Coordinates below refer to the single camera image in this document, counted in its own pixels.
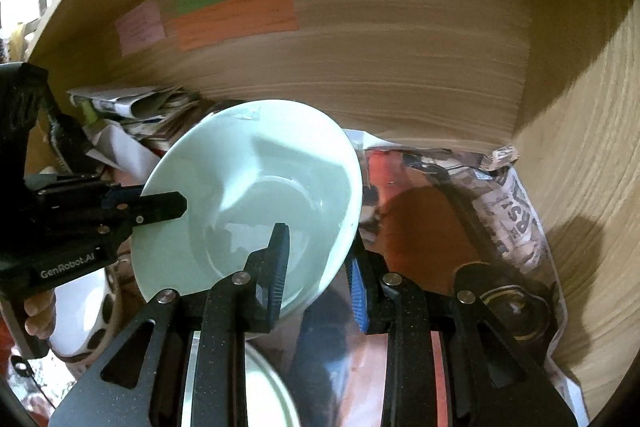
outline pink sticky note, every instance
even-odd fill
[[[145,1],[123,15],[115,22],[115,26],[120,37],[123,57],[147,48],[166,37],[160,8],[154,0]]]

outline metal screw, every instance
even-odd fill
[[[473,304],[476,302],[476,296],[469,290],[460,290],[458,292],[458,300],[463,304]]]
[[[231,282],[241,286],[247,284],[251,280],[251,276],[247,272],[236,272],[231,276]]]
[[[178,294],[175,290],[160,290],[156,295],[156,300],[161,304],[169,304]]]
[[[396,272],[385,273],[382,276],[382,282],[387,286],[398,286],[402,282],[402,276]]]

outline human hand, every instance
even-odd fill
[[[24,311],[29,315],[24,329],[29,335],[48,339],[56,327],[56,294],[53,290],[39,293],[24,301]]]

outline finger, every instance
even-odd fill
[[[24,323],[24,329],[30,335],[38,335],[46,333],[49,325],[53,322],[56,309],[52,306],[35,315],[29,317]]]
[[[46,310],[51,305],[54,296],[55,293],[53,292],[53,290],[31,296],[24,301],[24,311],[26,311],[27,315],[29,315],[30,317],[33,317],[33,315],[37,315],[41,311]]]
[[[131,236],[127,237],[124,242],[118,247],[118,255],[131,251]]]
[[[55,329],[56,329],[56,309],[54,308],[53,317],[51,319],[51,322],[49,323],[49,326],[47,326],[44,329],[44,331],[39,331],[36,335],[41,341],[44,341],[53,334],[53,330]]]

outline white ceramic dish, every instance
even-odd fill
[[[180,427],[191,426],[193,380],[200,332],[193,332]],[[246,413],[249,427],[300,427],[298,411],[276,370],[250,344],[244,344]]]
[[[296,406],[276,370],[244,344],[246,413],[250,427],[300,427]]]
[[[162,158],[143,194],[180,191],[185,214],[134,229],[132,265],[145,299],[206,290],[290,230],[281,317],[313,302],[353,242],[362,205],[356,153],[322,112],[287,100],[208,116]]]

